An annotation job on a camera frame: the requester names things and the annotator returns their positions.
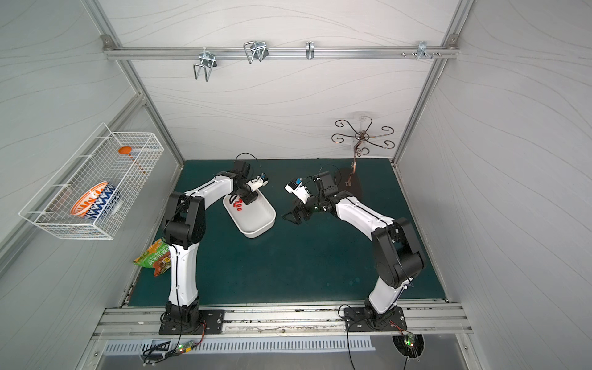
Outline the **white plastic storage box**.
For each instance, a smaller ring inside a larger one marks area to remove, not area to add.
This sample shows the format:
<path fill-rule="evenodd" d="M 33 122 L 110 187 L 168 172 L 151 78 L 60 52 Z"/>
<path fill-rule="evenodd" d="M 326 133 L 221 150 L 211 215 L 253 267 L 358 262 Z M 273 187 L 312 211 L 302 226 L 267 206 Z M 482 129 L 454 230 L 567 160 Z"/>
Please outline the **white plastic storage box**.
<path fill-rule="evenodd" d="M 270 230 L 276 220 L 276 211 L 262 194 L 257 190 L 258 199 L 250 205 L 243 203 L 242 211 L 237 211 L 234 202 L 241 201 L 240 197 L 233 198 L 227 195 L 223 198 L 223 205 L 237 226 L 237 229 L 247 238 L 255 239 Z"/>

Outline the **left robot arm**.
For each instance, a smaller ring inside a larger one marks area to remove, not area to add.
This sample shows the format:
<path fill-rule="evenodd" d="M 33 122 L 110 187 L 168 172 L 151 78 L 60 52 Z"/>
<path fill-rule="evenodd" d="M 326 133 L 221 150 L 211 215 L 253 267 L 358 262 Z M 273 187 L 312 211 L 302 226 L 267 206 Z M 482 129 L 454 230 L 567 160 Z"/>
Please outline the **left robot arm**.
<path fill-rule="evenodd" d="M 206 210 L 230 195 L 246 204 L 257 200 L 257 190 L 268 183 L 261 172 L 250 176 L 250 164 L 236 160 L 229 171 L 184 193 L 169 196 L 163 217 L 163 241 L 171 254 L 171 292 L 165 318 L 194 328 L 200 324 L 199 291 L 196 282 L 197 252 L 206 232 Z"/>

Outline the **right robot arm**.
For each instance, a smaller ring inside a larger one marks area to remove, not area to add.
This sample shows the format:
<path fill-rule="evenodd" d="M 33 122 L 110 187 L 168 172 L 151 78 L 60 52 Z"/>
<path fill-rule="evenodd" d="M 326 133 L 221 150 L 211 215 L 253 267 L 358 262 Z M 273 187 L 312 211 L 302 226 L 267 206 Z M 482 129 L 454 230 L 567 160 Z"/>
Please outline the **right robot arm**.
<path fill-rule="evenodd" d="M 299 225 L 315 212 L 325 212 L 346 222 L 372 242 L 378 280 L 366 300 L 371 317 L 384 316 L 396 307 L 405 289 L 426 266 L 421 243 L 409 220 L 380 214 L 348 191 L 341 191 L 334 177 L 324 171 L 311 177 L 317 193 L 312 194 L 302 178 L 294 178 L 285 190 L 298 200 L 282 217 Z"/>

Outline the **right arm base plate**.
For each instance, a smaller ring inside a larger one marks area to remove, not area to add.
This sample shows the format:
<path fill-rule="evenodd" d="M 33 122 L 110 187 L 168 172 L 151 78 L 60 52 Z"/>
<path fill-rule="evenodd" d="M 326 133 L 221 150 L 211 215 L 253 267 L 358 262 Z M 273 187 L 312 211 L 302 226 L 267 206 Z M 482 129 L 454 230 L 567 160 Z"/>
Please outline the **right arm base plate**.
<path fill-rule="evenodd" d="M 350 332 L 406 331 L 403 310 L 395 306 L 385 314 L 376 313 L 372 307 L 345 307 L 340 314 Z"/>

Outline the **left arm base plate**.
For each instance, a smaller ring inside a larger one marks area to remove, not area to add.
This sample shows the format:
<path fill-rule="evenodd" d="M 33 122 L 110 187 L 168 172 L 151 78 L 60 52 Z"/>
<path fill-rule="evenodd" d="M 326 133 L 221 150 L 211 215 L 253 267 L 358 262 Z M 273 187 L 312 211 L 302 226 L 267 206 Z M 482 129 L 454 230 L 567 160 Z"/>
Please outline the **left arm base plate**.
<path fill-rule="evenodd" d="M 206 335 L 222 333 L 225 310 L 200 310 L 199 318 L 194 323 L 175 321 L 170 313 L 163 313 L 160 317 L 159 335 Z"/>

